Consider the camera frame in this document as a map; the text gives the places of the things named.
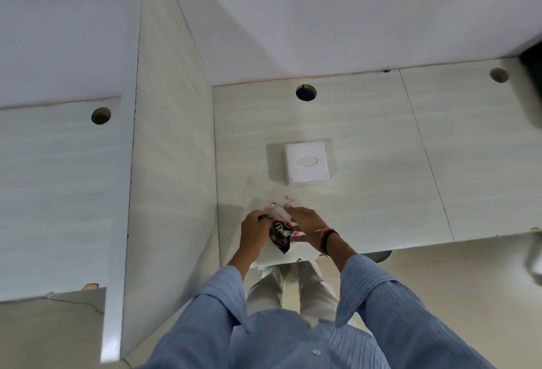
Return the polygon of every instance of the person's right hand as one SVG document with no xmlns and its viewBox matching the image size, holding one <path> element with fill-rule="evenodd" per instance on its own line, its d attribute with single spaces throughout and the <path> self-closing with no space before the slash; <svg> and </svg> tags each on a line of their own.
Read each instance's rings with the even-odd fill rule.
<svg viewBox="0 0 542 369">
<path fill-rule="evenodd" d="M 285 205 L 284 209 L 292 217 L 292 222 L 297 222 L 298 229 L 304 232 L 305 235 L 292 236 L 290 242 L 308 242 L 317 251 L 322 251 L 322 232 L 316 232 L 316 230 L 322 230 L 328 228 L 327 224 L 320 218 L 314 209 L 308 209 L 303 207 L 292 207 Z"/>
</svg>

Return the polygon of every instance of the white box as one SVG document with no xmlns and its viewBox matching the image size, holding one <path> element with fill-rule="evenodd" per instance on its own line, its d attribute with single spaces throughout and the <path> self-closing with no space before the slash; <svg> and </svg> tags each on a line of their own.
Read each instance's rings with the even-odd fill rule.
<svg viewBox="0 0 542 369">
<path fill-rule="evenodd" d="M 329 179 L 323 142 L 286 145 L 288 183 Z"/>
</svg>

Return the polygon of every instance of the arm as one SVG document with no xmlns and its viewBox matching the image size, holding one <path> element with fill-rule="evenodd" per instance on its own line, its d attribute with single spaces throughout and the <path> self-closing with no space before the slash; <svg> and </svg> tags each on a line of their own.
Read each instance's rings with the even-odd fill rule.
<svg viewBox="0 0 542 369">
<path fill-rule="evenodd" d="M 306 208 L 287 208 L 308 242 L 322 251 L 324 221 Z M 341 272 L 335 325 L 344 326 L 357 311 L 390 367 L 394 369 L 493 368 L 476 350 L 432 315 L 406 286 L 356 252 L 338 234 L 329 235 L 326 249 Z"/>
<path fill-rule="evenodd" d="M 227 367 L 234 326 L 250 331 L 243 279 L 269 239 L 268 219 L 252 212 L 241 224 L 239 250 L 228 266 L 215 273 L 158 342 L 141 369 Z"/>
</svg>

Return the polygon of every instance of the beige pants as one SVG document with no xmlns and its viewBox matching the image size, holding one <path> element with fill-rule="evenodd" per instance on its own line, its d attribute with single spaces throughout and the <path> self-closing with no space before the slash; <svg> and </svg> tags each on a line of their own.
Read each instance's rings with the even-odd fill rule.
<svg viewBox="0 0 542 369">
<path fill-rule="evenodd" d="M 322 278 L 322 272 L 314 261 L 291 264 L 292 272 L 299 282 L 299 303 L 301 318 L 309 328 L 314 328 L 320 319 L 335 320 L 337 297 L 331 285 Z M 265 309 L 282 307 L 284 278 L 279 267 L 266 270 L 261 280 L 248 292 L 248 314 Z"/>
</svg>

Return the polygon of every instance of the white partition edge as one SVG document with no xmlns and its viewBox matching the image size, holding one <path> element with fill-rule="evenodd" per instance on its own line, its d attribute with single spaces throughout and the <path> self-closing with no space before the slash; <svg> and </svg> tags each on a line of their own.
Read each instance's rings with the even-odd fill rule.
<svg viewBox="0 0 542 369">
<path fill-rule="evenodd" d="M 120 100 L 120 146 L 117 183 L 111 188 L 116 207 L 111 231 L 109 281 L 106 290 L 101 362 L 120 360 L 123 332 L 126 245 L 128 239 L 128 209 L 132 178 L 132 148 L 136 113 L 137 69 L 139 58 L 139 29 L 141 0 L 128 0 L 129 17 L 126 29 L 123 93 Z"/>
</svg>

